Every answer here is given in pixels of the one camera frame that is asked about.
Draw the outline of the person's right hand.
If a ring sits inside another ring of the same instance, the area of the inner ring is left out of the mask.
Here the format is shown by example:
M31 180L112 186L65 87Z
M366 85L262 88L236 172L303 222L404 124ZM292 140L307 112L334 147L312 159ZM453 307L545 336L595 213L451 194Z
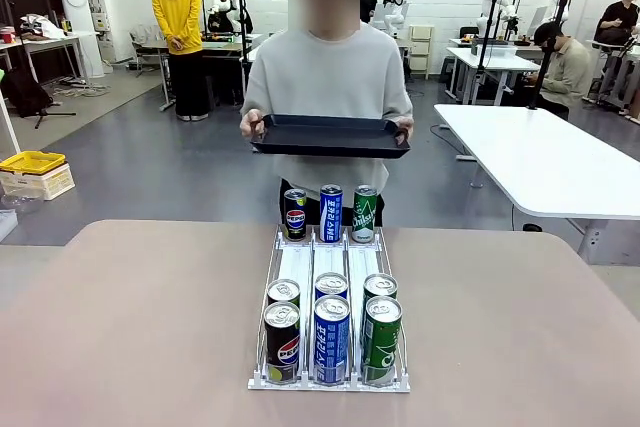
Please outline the person's right hand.
M240 130L244 137L260 137L265 132L264 115L259 109L250 109L240 122Z

